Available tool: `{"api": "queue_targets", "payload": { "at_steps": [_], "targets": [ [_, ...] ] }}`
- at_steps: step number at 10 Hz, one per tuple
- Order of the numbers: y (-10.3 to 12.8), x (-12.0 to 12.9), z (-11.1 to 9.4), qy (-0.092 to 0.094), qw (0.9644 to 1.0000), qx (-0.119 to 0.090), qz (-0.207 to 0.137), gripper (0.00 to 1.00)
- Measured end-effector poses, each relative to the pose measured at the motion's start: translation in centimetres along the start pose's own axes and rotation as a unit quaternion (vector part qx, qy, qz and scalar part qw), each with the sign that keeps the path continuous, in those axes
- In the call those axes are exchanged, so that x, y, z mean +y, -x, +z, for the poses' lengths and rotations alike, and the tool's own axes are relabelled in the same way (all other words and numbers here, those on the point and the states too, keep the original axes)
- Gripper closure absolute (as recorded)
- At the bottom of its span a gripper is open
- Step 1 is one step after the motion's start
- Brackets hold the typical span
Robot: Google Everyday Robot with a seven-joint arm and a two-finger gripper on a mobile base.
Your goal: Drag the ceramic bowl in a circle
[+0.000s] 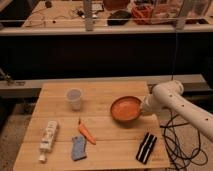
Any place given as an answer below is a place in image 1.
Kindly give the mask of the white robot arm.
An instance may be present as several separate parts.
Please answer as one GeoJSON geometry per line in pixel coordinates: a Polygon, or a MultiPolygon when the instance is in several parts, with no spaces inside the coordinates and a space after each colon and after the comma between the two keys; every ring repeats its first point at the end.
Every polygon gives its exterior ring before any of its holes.
{"type": "Polygon", "coordinates": [[[177,112],[206,138],[213,142],[213,114],[182,97],[184,87],[173,80],[155,85],[141,102],[142,113],[154,113],[163,107],[177,112]]]}

